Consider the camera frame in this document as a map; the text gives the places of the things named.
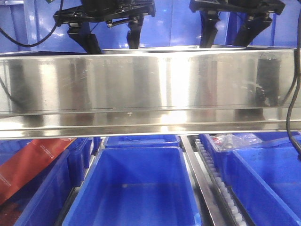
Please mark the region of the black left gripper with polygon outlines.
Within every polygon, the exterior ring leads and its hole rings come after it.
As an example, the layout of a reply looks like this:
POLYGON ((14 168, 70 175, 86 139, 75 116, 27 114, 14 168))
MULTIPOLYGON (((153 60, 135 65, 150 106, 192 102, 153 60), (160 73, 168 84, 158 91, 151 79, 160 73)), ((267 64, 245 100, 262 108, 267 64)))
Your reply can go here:
POLYGON ((82 0, 79 6, 56 11, 53 18, 57 26, 68 24, 68 36, 88 54, 102 54, 89 23, 105 22, 109 26, 128 23, 128 47, 139 49, 144 16, 155 14, 153 0, 82 0))

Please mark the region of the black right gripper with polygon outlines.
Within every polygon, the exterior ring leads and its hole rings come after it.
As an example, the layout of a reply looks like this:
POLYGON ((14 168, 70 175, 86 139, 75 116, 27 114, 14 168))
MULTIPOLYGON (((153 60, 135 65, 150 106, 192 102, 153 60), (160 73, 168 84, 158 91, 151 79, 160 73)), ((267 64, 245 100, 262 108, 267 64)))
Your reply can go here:
POLYGON ((218 12, 242 12, 248 15, 241 25, 234 41, 234 46, 247 47, 254 38, 268 28, 272 19, 269 14, 280 15, 285 8, 281 0, 191 0, 192 12, 200 11, 201 48, 210 48, 217 34, 216 24, 220 21, 218 12))

